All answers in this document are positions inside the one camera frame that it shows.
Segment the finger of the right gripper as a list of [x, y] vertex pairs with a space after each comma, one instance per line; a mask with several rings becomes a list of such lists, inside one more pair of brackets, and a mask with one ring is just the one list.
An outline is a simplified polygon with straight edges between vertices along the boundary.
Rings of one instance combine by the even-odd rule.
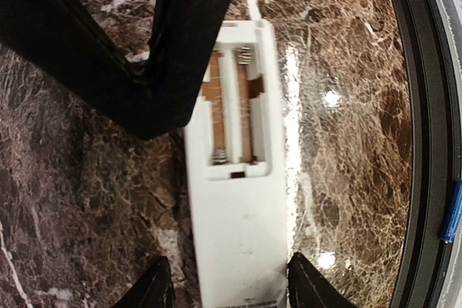
[[1, 0], [1, 43], [136, 137], [186, 126], [232, 0], [156, 0], [143, 69], [80, 0]]

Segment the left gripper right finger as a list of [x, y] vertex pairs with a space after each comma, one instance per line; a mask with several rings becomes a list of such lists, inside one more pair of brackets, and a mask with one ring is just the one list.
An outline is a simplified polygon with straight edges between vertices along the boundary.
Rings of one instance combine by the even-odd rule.
[[288, 263], [288, 293], [291, 308], [355, 308], [301, 253]]

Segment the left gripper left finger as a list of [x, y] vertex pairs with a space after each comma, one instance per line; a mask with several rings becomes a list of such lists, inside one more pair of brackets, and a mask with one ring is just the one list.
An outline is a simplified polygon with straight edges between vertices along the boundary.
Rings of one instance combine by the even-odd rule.
[[173, 308], [174, 302], [170, 264], [165, 256], [159, 256], [115, 303], [115, 308]]

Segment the white remote control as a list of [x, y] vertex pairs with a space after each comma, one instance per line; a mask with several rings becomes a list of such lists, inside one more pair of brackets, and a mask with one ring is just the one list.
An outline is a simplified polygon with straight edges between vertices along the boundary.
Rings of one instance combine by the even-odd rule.
[[202, 306], [285, 307], [285, 138], [268, 21], [222, 24], [184, 139]]

